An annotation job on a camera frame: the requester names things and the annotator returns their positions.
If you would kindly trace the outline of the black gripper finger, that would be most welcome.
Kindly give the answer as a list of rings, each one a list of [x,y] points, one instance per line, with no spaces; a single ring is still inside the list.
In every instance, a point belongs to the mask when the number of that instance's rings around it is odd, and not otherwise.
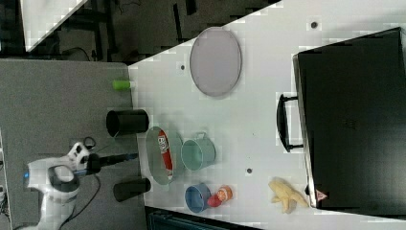
[[[119,155],[113,155],[109,159],[110,164],[118,164],[122,163],[125,161],[130,161],[138,158],[137,153],[127,153],[127,154],[119,154]]]

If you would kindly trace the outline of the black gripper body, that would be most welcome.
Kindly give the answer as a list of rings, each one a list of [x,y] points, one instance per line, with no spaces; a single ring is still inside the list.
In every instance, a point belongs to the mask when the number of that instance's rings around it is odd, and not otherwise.
[[[88,157],[86,173],[99,173],[102,167],[107,166],[109,159],[107,157],[99,157],[96,153],[91,153]]]

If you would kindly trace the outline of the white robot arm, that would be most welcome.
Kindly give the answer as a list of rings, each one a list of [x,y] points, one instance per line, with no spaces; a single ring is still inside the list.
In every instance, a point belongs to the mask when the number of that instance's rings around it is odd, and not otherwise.
[[[92,146],[76,142],[60,157],[38,159],[27,164],[26,187],[42,194],[39,222],[22,230],[59,230],[72,218],[79,194],[80,178],[99,173],[107,167],[134,160],[137,153],[99,157]]]

